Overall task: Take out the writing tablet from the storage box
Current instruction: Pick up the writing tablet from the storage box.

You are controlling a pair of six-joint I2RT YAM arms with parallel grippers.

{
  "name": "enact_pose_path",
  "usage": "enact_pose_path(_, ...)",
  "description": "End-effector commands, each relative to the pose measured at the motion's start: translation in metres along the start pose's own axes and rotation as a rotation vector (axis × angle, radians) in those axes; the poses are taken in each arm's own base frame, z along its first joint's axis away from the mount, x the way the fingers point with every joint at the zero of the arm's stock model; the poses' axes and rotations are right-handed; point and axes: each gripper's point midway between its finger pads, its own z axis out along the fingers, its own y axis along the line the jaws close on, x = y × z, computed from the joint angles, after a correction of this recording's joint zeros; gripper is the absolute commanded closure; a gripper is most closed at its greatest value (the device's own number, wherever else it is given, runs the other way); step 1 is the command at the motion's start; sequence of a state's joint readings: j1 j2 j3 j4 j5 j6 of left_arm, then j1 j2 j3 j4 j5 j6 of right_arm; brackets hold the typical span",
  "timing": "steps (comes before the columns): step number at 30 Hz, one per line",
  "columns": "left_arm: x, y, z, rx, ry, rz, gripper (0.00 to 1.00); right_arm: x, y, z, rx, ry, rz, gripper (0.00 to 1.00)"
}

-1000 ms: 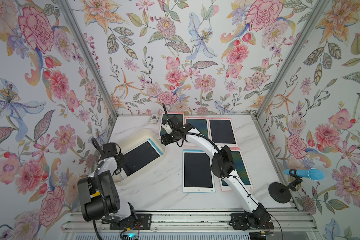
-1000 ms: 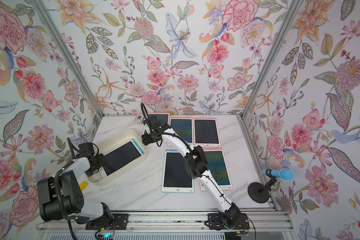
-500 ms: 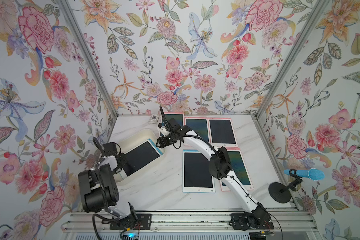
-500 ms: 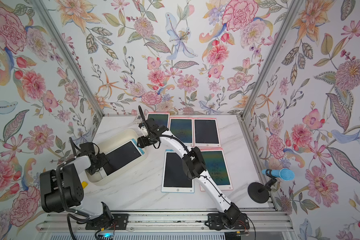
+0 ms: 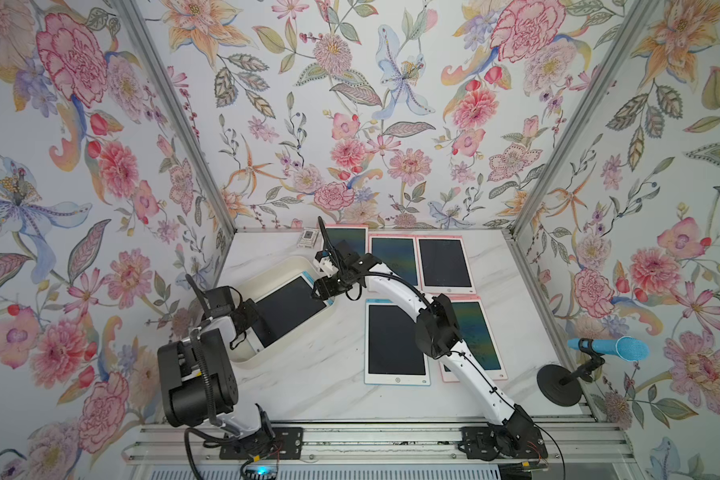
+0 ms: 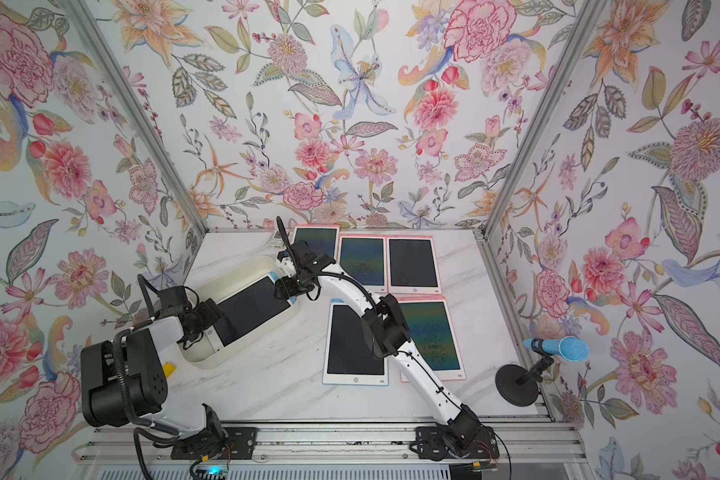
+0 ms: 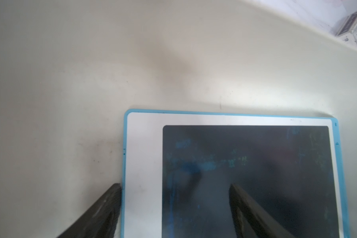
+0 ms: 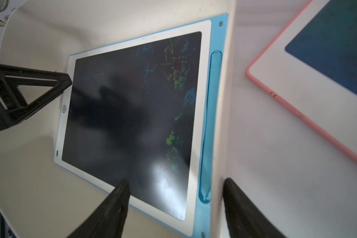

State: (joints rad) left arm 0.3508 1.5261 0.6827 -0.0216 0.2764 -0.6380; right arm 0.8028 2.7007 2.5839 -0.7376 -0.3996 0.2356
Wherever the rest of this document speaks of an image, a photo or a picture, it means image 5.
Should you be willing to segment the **pink writing tablet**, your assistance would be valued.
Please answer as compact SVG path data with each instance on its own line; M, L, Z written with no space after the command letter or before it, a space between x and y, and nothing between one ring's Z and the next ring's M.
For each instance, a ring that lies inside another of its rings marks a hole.
M394 274L419 288L420 267L416 237L412 235L370 235L370 253Z
M464 242L457 236L416 238L423 290L429 293L476 293Z
M360 255L368 252L368 228L365 225L327 225L326 232L333 246L346 242Z

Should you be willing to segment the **blue writing tablet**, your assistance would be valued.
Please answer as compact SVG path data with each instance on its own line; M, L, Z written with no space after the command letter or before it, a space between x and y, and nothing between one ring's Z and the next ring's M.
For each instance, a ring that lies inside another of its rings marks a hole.
M249 329L247 341L259 353L296 327L333 304L313 296L314 280L306 271L255 300L259 319Z
M367 385L429 386L425 355L414 338L414 321L389 300L365 302L364 379Z

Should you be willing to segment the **cream plastic storage box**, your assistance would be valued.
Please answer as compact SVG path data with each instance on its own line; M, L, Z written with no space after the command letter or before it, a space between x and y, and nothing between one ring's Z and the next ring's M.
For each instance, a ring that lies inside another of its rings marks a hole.
M306 271L313 280L316 280L317 271L313 265L305 258L292 256L280 263L267 268L252 278L235 285L236 289L242 293L244 299L256 299L269 293L274 288L281 286L283 283L294 276ZM230 352L231 361L244 368L254 368L265 361L282 353L288 346L296 341L306 337L308 334L317 330L318 327L326 323L335 311L334 302L323 312L315 315L302 325L296 327L282 339L276 341L271 346L255 353L249 345L247 339Z

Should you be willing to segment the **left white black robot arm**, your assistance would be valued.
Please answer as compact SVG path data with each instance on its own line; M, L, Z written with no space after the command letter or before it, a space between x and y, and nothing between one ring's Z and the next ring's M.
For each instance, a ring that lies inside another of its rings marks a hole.
M276 427L259 404L241 396L230 354L261 316L255 302L229 286L195 290L199 324L157 353L168 423L185 430L222 460L299 460L304 430Z

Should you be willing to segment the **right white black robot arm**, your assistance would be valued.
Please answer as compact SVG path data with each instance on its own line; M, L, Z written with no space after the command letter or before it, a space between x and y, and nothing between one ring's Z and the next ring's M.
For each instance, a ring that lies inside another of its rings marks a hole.
M333 245L325 238L315 264L322 276L314 283L313 297L332 299L356 285L381 293L412 319L418 349L447 367L477 400L487 425L462 428L459 451L483 461L547 457L542 429L484 372L463 338L447 295L423 293L377 257L360 255L344 241Z

